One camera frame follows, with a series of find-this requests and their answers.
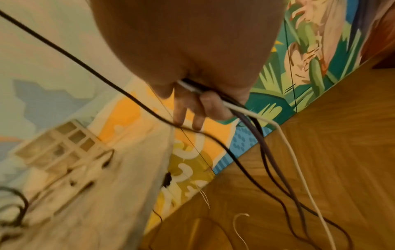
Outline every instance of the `mural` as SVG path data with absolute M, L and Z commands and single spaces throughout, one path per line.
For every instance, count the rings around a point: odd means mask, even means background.
M 304 110 L 361 63 L 383 48 L 395 46 L 394 3 L 291 0 L 246 107 L 279 124 Z M 0 2 L 0 8 L 171 119 L 173 98 L 159 100 L 115 58 L 99 35 L 86 1 L 16 0 Z M 131 100 L 4 20 L 0 20 L 0 34 L 2 185 L 29 190 L 44 179 L 43 173 L 28 168 L 11 152 L 46 129 L 76 119 L 110 145 L 128 126 L 149 117 Z M 188 112 L 186 125 L 191 126 L 192 120 L 193 114 Z M 263 122 L 261 126 L 265 135 L 274 129 Z M 236 118 L 208 119 L 203 131 L 214 134 L 237 157 L 257 143 Z M 231 162 L 210 139 L 177 130 L 168 168 L 173 181 L 162 188 L 155 211 L 163 218 L 169 216 Z M 9 201 L 2 197 L 0 205 Z M 146 231 L 159 221 L 153 214 Z

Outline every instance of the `wooden floor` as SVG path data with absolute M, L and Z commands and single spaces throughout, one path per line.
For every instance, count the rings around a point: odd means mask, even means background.
M 393 250 L 395 70 L 371 70 L 372 64 L 359 68 L 281 127 L 323 215 L 348 231 L 355 249 Z M 266 141 L 300 201 L 312 207 L 279 134 L 271 133 Z M 240 161 L 259 183 L 284 200 L 302 235 L 296 208 L 270 182 L 258 146 L 241 156 Z M 280 205 L 258 191 L 235 164 L 223 170 L 204 191 L 211 210 L 200 195 L 194 196 L 162 224 L 151 245 L 153 250 L 184 250 L 177 247 L 183 237 L 177 234 L 185 232 L 196 218 L 215 222 L 223 228 L 233 249 L 245 250 L 232 228 L 237 213 L 250 215 L 239 217 L 237 227 L 251 250 L 313 249 L 291 235 Z M 329 249 L 318 218 L 306 216 L 312 238 L 322 249 Z M 337 249 L 347 249 L 341 232 L 332 226 L 330 230 Z M 147 242 L 154 234 L 152 230 L 146 236 L 142 249 L 148 249 Z

